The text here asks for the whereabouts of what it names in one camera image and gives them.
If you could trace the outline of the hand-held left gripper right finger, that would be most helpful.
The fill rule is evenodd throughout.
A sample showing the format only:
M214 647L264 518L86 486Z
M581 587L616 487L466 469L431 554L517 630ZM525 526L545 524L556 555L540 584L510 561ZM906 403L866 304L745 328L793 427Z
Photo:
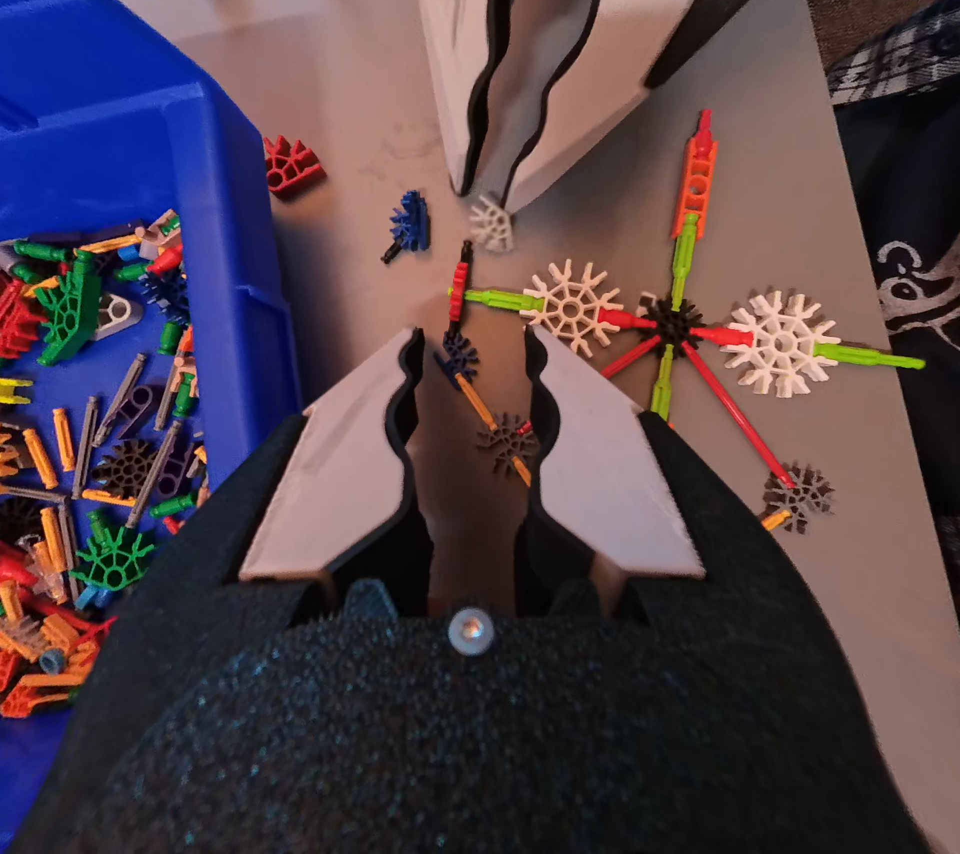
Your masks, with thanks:
M641 407L541 327L524 349L540 448L514 540L517 615L545 615L570 580L611 615L631 578L704 579Z

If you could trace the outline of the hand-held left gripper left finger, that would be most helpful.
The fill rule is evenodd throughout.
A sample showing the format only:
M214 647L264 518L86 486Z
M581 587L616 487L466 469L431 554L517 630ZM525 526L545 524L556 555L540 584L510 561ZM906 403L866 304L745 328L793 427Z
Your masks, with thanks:
M372 579L400 615L428 614L434 543L407 451L425 345L402 329L306 409L241 581L319 580L345 599Z

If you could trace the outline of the grey-white toy connector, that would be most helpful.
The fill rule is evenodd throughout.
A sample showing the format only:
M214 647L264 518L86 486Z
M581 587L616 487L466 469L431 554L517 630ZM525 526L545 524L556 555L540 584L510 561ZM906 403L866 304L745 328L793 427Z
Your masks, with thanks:
M488 252L501 255L514 250L512 215L488 193L481 192L472 200L469 226L474 244Z

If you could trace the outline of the colourful rod and connector structure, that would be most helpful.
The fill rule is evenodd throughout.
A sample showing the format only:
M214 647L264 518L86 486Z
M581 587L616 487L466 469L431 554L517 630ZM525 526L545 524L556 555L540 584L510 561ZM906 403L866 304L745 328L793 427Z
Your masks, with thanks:
M636 317L616 302L618 291L600 292L605 272L587 264L574 277L571 260L563 267L549 266L549 277L532 278L532 286L521 293L494 288L471 288L473 246L468 241L448 289L449 327L443 338L438 365L468 398L487 430L493 434L510 430L521 438L533 431L532 423L515 421L507 427L481 402L472 387L476 356L462 337L466 305L477 304L516 314L527 323L543 328L586 358L593 353L589 339L600 346L610 344L618 332L640 333L640 340L601 372L608 380L618 376L644 356L659 358L657 377L651 392L654 414L669 421L674 363L685 358L726 409L769 470L764 487L765 511L760 520L768 531L782 528L804 534L814 514L828 514L834 489L824 475L810 465L780 461L762 439L749 418L726 390L701 356L702 345L712 344L729 355L726 367L744 367L738 384L758 395L774 393L782 400L810 392L813 382L829 379L828 368L838 365L887 367L921 371L924 360L898 356L873 348L847 344L832 330L834 321L821 319L821 306L805 295L785 296L773 290L748 300L747 308L736 308L724 325L705 326L702 314L686 296L698 244L705 234L718 154L712 130L713 112L700 113L694 133L682 155L678 200L670 236L673 241L671 285L650 317Z

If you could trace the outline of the pile of toy construction pieces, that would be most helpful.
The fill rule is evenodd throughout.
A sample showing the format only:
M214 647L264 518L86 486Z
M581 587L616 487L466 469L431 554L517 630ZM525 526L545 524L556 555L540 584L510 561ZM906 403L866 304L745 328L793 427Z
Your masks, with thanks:
M210 493L181 219L2 241L2 718L71 706Z

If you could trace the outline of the blue plastic bin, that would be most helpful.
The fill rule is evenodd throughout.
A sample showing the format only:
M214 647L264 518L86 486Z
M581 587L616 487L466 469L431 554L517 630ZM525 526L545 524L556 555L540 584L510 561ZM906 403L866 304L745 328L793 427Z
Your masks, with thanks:
M2 240L173 210L216 491L302 399L258 130L119 0L2 0Z

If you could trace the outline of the blue connector with black rod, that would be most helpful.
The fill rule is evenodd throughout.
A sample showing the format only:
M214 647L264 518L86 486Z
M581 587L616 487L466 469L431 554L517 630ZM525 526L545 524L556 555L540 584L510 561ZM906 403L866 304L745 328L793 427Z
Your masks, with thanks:
M416 189L407 190L390 218L391 243L381 262L389 265L402 252L426 251L430 247L430 218L426 200Z

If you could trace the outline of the plaid cloth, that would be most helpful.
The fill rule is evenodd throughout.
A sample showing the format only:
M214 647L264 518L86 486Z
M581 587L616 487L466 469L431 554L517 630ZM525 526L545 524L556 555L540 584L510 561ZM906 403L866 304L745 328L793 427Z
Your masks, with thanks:
M835 62L826 73L834 108L929 92L959 75L959 0L933 0Z

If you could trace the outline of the red toy connector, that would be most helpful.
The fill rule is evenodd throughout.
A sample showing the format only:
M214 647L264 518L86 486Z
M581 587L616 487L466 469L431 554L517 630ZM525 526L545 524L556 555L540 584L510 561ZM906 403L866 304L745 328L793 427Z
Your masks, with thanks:
M283 136L262 139L265 150L266 180L270 194L291 200L327 179L316 152L301 140L290 142Z

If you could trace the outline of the black printed clothing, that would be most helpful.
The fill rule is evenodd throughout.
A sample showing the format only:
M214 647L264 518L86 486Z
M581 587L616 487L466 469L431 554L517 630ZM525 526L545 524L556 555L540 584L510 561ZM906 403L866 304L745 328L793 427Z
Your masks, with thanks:
M834 108L952 604L959 607L958 84Z

